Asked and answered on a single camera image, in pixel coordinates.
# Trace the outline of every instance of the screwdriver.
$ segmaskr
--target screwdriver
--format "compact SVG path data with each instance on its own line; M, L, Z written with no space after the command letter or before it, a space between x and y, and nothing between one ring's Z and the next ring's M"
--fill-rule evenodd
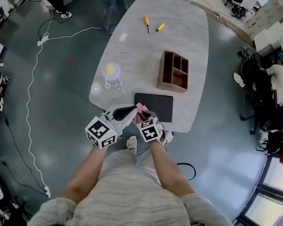
M149 18L148 18L148 16L145 16L145 24L148 28L148 33L149 33Z
M165 26L165 24L161 24L161 25L157 28L156 32L158 32L159 30L161 30L164 26Z

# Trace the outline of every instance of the gray floor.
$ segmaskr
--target gray floor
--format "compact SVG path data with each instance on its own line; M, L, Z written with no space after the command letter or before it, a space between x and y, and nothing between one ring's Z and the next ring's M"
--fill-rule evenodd
M135 0L127 0L131 5ZM64 24L52 22L50 36L72 35L79 30L100 27L101 0L75 0L69 5L73 18ZM11 83L5 94L4 110L15 134L15 142L28 165L33 159L28 153L29 138L26 124L27 87L31 70L36 63L37 31L50 18L40 3L26 3L13 11L9 22L0 31L0 42L8 50L4 56L3 72ZM113 20L120 20L117 10ZM191 181L199 194L207 197L225 215L233 220L242 210L265 162L265 156L255 151L256 138L249 134L250 123L240 121L245 112L244 92L232 73L240 68L236 55L240 46L248 46L232 31L208 18L209 57L206 82L200 106L189 133L176 133L168 153L176 162L188 162L197 170ZM41 30L44 34L47 26ZM45 183L53 197L61 194L69 177L90 151L85 126L101 110L88 100L97 65L109 40L99 30L89 30L73 38L45 43L39 56L31 87L29 121L32 126L32 152L43 172ZM73 57L71 64L65 62ZM36 212L47 198L27 187L18 185L2 165L5 161L15 178L35 189L38 186L29 169L23 164L12 135L0 116L0 174L11 193L26 200L27 210ZM130 126L125 136L137 134ZM109 153L124 147L124 140L109 149ZM139 144L138 153L146 149ZM189 168L182 167L188 177ZM41 183L39 172L33 173Z

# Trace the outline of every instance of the wooden desk organizer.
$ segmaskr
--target wooden desk organizer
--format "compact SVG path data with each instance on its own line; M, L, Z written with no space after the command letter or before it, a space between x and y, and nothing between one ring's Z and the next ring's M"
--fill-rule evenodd
M165 50L160 59L157 88L184 93L188 90L189 61Z

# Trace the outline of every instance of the white power cord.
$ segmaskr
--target white power cord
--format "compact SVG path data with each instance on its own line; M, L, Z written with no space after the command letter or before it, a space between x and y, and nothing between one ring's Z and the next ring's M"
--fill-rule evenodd
M71 35L71 36L64 36L64 37L49 39L49 35L50 35L50 34L49 34L49 28L50 28L50 25L51 25L51 22L52 22L52 18L53 18L53 12L51 11L51 20L50 20L48 29L47 29L46 33L43 35L42 41L41 41L41 42L38 42L38 43L40 43L40 45L41 45L41 50L40 50L40 51L37 53L37 55L36 55L36 57L37 57L37 63L36 63L36 65L34 66L34 68L33 68L33 70L32 70L32 78L33 78L33 80L32 80L32 82L29 84L29 86L28 86L28 88L27 88L29 100L28 100L28 102L27 102L27 104L26 104L26 108L27 108L26 121L27 121L27 124L28 124L28 127L29 127L28 136L29 136L29 139L30 139L29 147L28 147L28 152L33 156L33 164L34 164L34 166L36 167L36 169L37 169L37 170L39 171L39 173L40 173L42 183L44 184L44 191L45 191L46 195L47 195L49 198L51 197L49 188L48 188L48 186L44 183L41 170L38 169L38 167L37 167L36 164L35 164L36 158L35 158L34 154L30 151L30 149L31 149L31 147L32 147L32 142L33 142L33 140L32 140L32 138L31 138L31 136L30 136L30 132L31 132L31 129L32 129L32 128L31 128L31 126L30 126L30 124L29 124L29 121L28 121L28 116L29 116L28 104L29 104L29 102L31 101L29 89L30 89L30 87L31 87L31 85L32 85L32 83L33 83L33 81L34 81L33 72L34 72L34 70L36 69L36 67L37 67L37 65L38 65L38 62L39 62L39 61L38 61L38 55L42 52L42 50L43 50L43 43L44 43L45 41L47 41L47 40L56 40L56 39L62 39L62 38L71 38L71 37L73 37L73 36L79 34L80 32L84 32L84 31L89 30L89 29L91 29L91 28L94 28L94 29L101 29L101 28L90 27L90 28L81 30L81 31L79 31L79 32L77 32L77 33L75 33L75 34L73 34L73 35Z

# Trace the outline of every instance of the gray tabletop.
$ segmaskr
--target gray tabletop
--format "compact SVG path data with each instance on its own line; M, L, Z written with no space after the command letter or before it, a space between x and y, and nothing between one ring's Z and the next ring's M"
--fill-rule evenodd
M150 20L150 34L144 16ZM165 27L155 30L162 24ZM159 60L164 50L189 60L188 91L177 93L157 88ZM121 89L106 89L102 68L109 62L120 65ZM134 103L136 92L173 96L172 123L163 122L167 130L188 132L200 103L208 65L208 21L200 8L182 0L136 0L129 8L100 60L93 84L100 93L89 100L107 110L120 103Z

